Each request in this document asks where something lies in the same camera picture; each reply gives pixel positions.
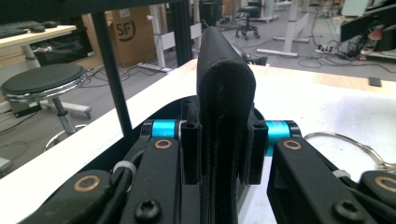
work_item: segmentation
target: stool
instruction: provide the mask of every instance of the stool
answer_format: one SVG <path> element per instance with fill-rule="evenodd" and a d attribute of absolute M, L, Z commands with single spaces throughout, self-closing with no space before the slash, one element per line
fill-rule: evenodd
<path fill-rule="evenodd" d="M 44 67 L 38 67 L 19 73 L 7 80 L 1 91 L 6 100 L 11 103 L 33 103 L 51 99 L 57 111 L 58 118 L 64 126 L 64 131 L 58 133 L 46 145 L 56 144 L 58 137 L 66 133 L 71 135 L 79 128 L 86 125 L 74 125 L 69 113 L 59 99 L 61 94 L 73 90 L 83 83 L 86 75 L 84 69 L 76 64 L 58 63 Z"/>
<path fill-rule="evenodd" d="M 260 9 L 258 7 L 240 7 L 238 12 L 244 12 L 247 13 L 247 24 L 244 26 L 241 26 L 240 28 L 238 28 L 238 30 L 236 30 L 236 37 L 239 37 L 239 32 L 242 32 L 242 36 L 245 37 L 246 40 L 248 40 L 248 31 L 253 31 L 254 35 L 256 36 L 256 38 L 260 38 L 259 36 L 259 32 L 257 30 L 256 26 L 251 26 L 250 23 L 250 13 L 251 12 L 260 12 Z"/>

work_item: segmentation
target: gray floor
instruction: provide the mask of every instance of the gray floor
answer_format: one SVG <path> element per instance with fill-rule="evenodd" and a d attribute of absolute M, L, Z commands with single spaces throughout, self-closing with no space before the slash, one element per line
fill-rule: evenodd
<path fill-rule="evenodd" d="M 271 66 L 352 77 L 379 77 L 384 80 L 396 81 L 395 73 L 390 73 L 384 68 L 378 66 L 381 64 L 391 71 L 396 71 L 395 63 L 353 62 L 351 63 L 352 65 L 348 66 L 340 66 L 340 64 L 334 66 L 334 63 L 346 64 L 350 62 L 340 61 L 333 56 L 328 56 L 328 59 L 331 60 L 328 61 L 328 59 L 326 59 L 326 55 L 316 54 L 315 49 L 317 47 L 312 40 L 312 35 L 315 37 L 316 44 L 328 44 L 329 41 L 337 38 L 336 27 L 337 22 L 339 23 L 340 21 L 333 21 L 332 19 L 317 19 L 315 29 L 312 34 L 311 27 L 316 16 L 316 11 L 314 7 L 311 7 L 310 11 L 309 23 L 307 24 L 303 34 L 303 36 L 310 38 L 310 42 L 308 44 L 294 43 L 292 45 L 292 51 L 299 53 L 298 58 L 292 59 L 288 57 L 268 55 L 268 63 Z M 220 30 L 222 30 L 224 36 L 230 43 L 242 48 L 249 54 L 261 57 L 263 55 L 257 53 L 257 49 L 283 49 L 283 42 L 274 41 L 273 36 L 285 35 L 289 11 L 285 9 L 276 11 L 274 14 L 279 16 L 277 20 L 268 23 L 253 22 L 253 24 L 259 27 L 260 39 L 256 39 L 253 34 L 249 34 L 249 40 L 236 38 L 234 36 L 234 25 L 230 23 L 221 25 Z M 176 56 L 174 52 L 167 53 L 165 57 L 168 67 L 176 66 Z M 325 62 L 332 65 L 320 64 L 318 63 L 318 60 L 311 60 L 311 57 L 322 57 L 322 63 Z M 368 63 L 375 65 L 355 66 L 357 64 Z M 155 73 L 138 68 L 120 69 L 120 75 L 123 80 L 122 86 L 126 99 L 132 97 L 150 84 L 165 76 L 164 73 Z M 90 105 L 93 108 L 91 119 L 87 119 L 83 114 L 73 113 L 72 118 L 76 124 L 88 124 L 114 108 L 110 89 L 107 82 L 102 80 L 104 78 L 106 78 L 106 74 L 105 70 L 102 69 L 95 76 L 90 76 L 90 80 L 84 84 L 84 88 L 70 91 L 61 97 L 61 100 L 64 102 Z M 11 132 L 1 132 L 27 118 L 29 118 L 29 116 L 16 119 L 10 113 L 0 115 L 0 158 L 14 161 L 14 165 L 11 169 L 3 173 L 3 175 L 9 174 L 32 158 L 40 155 L 51 137 L 63 129 L 56 117 L 56 112 L 50 109 L 43 109 L 31 119 L 26 120 L 13 129 Z"/>

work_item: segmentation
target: sf logo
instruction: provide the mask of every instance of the sf logo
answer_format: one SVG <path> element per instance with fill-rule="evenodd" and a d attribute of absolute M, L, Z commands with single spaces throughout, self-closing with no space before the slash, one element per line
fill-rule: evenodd
<path fill-rule="evenodd" d="M 134 26 L 134 21 L 118 23 L 116 27 L 118 30 L 119 40 L 121 42 L 130 41 L 136 35 L 136 27 Z"/>

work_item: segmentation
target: cardboard box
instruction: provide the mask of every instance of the cardboard box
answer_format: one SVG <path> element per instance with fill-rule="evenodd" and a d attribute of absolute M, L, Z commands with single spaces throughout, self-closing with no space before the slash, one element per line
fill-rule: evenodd
<path fill-rule="evenodd" d="M 149 7 L 133 7 L 106 13 L 118 66 L 131 67 L 156 58 Z"/>

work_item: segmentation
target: screw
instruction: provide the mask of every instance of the screw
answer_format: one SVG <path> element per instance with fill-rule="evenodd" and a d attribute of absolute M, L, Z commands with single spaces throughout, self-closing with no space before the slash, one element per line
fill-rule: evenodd
<path fill-rule="evenodd" d="M 350 222 L 363 222 L 365 219 L 364 213 L 356 204 L 348 200 L 342 200 L 334 204 L 334 211 L 339 217 Z"/>
<path fill-rule="evenodd" d="M 154 200 L 145 200 L 134 210 L 134 217 L 144 223 L 155 223 L 161 215 L 161 207 Z"/>

